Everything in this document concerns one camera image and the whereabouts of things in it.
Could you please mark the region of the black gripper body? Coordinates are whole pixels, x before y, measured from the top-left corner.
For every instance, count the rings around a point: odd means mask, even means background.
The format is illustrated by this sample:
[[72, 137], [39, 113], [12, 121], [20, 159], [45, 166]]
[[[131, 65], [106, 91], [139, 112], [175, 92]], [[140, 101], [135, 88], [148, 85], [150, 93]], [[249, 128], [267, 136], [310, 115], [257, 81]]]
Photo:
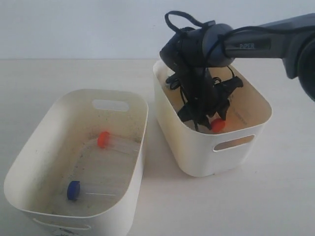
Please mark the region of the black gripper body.
[[227, 32], [224, 27], [182, 28], [166, 43], [159, 55], [174, 72], [166, 79], [169, 89], [179, 89], [185, 104], [194, 106], [200, 115], [213, 117], [218, 104], [229, 99], [235, 89], [243, 87], [242, 80], [232, 75], [222, 81], [213, 77], [210, 67], [225, 67], [231, 59], [216, 59], [219, 38]]

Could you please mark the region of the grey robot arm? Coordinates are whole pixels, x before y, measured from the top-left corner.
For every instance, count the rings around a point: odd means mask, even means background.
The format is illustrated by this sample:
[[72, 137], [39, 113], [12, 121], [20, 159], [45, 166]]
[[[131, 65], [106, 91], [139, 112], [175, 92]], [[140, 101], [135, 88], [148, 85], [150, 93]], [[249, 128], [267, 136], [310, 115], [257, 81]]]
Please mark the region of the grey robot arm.
[[183, 106], [177, 115], [214, 130], [209, 118], [225, 119], [230, 95], [244, 84], [238, 76], [222, 81], [210, 68], [230, 66], [237, 58], [280, 59], [288, 78], [298, 79], [304, 92], [315, 97], [315, 16], [305, 14], [259, 26], [238, 29], [215, 21], [200, 22], [182, 11], [164, 16], [174, 35], [160, 50], [173, 71], [166, 83], [178, 89]]

